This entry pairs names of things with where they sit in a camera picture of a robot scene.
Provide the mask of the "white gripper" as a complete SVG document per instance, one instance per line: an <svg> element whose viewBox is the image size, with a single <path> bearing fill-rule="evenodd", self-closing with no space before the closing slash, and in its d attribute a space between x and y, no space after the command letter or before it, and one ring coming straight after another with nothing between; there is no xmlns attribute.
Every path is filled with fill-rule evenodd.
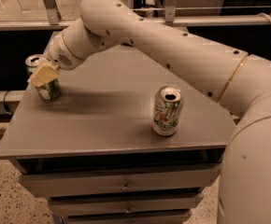
<svg viewBox="0 0 271 224"><path fill-rule="evenodd" d="M41 64L28 79L28 82L36 87L41 87L59 77L60 73L56 66L63 70L73 70L80 65L80 59L67 48L63 32L52 34L44 55L51 63Z"/></svg>

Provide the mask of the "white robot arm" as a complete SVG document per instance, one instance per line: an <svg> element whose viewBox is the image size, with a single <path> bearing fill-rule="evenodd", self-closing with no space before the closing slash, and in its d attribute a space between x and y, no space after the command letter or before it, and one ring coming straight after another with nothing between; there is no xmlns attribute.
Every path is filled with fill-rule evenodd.
<svg viewBox="0 0 271 224"><path fill-rule="evenodd" d="M80 17L50 42L40 87L119 43L142 51L239 117L221 164L218 224L271 224L271 62L144 19L120 0L82 0Z"/></svg>

